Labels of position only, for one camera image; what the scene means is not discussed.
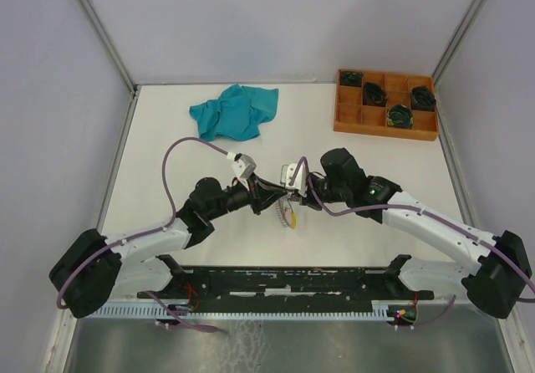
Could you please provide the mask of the metal keyring holder yellow tip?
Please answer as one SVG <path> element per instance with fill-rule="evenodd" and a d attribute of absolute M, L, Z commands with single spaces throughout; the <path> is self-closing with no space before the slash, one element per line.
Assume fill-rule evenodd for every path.
<path fill-rule="evenodd" d="M 297 227 L 297 214 L 293 209 L 293 202 L 290 197 L 279 198 L 275 203 L 275 209 L 283 227 L 289 229 Z"/>

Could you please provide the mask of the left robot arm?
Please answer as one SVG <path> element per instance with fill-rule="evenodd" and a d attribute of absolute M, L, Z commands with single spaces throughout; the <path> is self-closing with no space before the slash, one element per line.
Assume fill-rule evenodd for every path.
<path fill-rule="evenodd" d="M 227 187 L 214 177 L 205 177 L 197 182 L 171 222 L 109 236 L 88 229 L 49 273 L 58 291 L 56 305 L 80 319 L 110 299 L 144 291 L 160 291 L 175 298 L 183 292 L 185 278 L 167 263 L 171 252 L 204 241 L 215 230 L 213 220 L 244 207 L 258 215 L 286 193 L 283 186 L 256 175 Z"/>

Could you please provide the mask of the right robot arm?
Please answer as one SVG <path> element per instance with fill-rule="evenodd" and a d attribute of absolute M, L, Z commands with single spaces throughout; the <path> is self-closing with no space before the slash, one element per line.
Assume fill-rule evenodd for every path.
<path fill-rule="evenodd" d="M 368 176 L 344 148 L 325 153 L 322 176 L 314 175 L 301 157 L 282 174 L 284 186 L 301 203 L 330 216 L 355 214 L 396 228 L 445 254 L 446 262 L 409 256 L 385 275 L 384 289 L 402 299 L 411 291 L 431 291 L 465 298 L 492 317 L 505 319 L 516 303 L 525 303 L 524 289 L 533 289 L 532 269 L 522 239 L 457 222 L 427 207 L 398 184 Z"/>

